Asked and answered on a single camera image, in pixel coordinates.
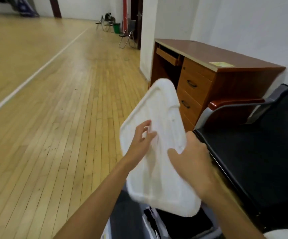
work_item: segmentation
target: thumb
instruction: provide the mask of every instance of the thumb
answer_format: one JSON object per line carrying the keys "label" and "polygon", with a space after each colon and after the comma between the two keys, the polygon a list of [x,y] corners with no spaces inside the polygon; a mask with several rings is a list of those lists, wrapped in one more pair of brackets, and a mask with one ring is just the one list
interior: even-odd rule
{"label": "thumb", "polygon": [[167,155],[168,155],[172,165],[175,166],[176,161],[179,159],[179,154],[176,152],[176,150],[174,148],[170,148],[167,150]]}
{"label": "thumb", "polygon": [[157,135],[157,132],[150,132],[150,133],[147,133],[146,135],[146,138],[145,138],[145,141],[150,144],[151,141],[153,140],[154,137],[156,137]]}

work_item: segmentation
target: white plastic lid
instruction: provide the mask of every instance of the white plastic lid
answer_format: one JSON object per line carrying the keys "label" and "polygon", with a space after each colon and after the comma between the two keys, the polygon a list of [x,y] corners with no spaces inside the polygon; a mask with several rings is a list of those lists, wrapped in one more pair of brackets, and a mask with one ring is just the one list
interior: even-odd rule
{"label": "white plastic lid", "polygon": [[136,126],[152,120],[150,130],[157,131],[157,136],[145,157],[129,173],[126,180],[128,193],[135,201],[188,217],[198,212],[201,200],[178,175],[167,155],[169,148],[180,154],[186,146],[179,106],[173,83],[158,79],[122,124],[120,142],[125,155]]}

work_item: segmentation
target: person's right hand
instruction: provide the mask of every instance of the person's right hand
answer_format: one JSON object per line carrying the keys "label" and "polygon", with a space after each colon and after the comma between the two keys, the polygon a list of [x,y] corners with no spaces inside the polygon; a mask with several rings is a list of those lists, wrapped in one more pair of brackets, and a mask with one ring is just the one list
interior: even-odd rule
{"label": "person's right hand", "polygon": [[178,154],[170,148],[167,153],[170,162],[177,173],[186,180],[195,190],[202,201],[207,203],[208,197],[218,186],[206,144],[201,143],[193,132],[186,133],[187,145]]}

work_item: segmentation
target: yellow paper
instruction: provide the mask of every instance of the yellow paper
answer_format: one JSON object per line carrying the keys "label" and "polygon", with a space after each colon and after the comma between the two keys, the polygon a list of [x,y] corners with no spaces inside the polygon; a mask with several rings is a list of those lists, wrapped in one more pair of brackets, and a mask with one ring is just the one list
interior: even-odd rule
{"label": "yellow paper", "polygon": [[226,62],[210,62],[210,64],[216,65],[218,67],[235,67],[235,65],[231,65],[231,64],[226,63]]}

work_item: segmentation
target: person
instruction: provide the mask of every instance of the person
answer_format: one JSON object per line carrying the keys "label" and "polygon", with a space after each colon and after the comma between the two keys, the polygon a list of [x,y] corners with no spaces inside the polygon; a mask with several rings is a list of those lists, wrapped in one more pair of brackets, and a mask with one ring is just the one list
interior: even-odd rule
{"label": "person", "polygon": [[[90,195],[54,238],[100,238],[112,213],[129,172],[145,156],[156,132],[148,132],[151,121],[138,125],[126,155]],[[174,149],[168,156],[177,173],[186,180],[196,194],[216,215],[227,239],[264,239],[235,202],[226,194],[215,177],[209,151],[194,133],[186,133],[187,145],[182,154]]]}

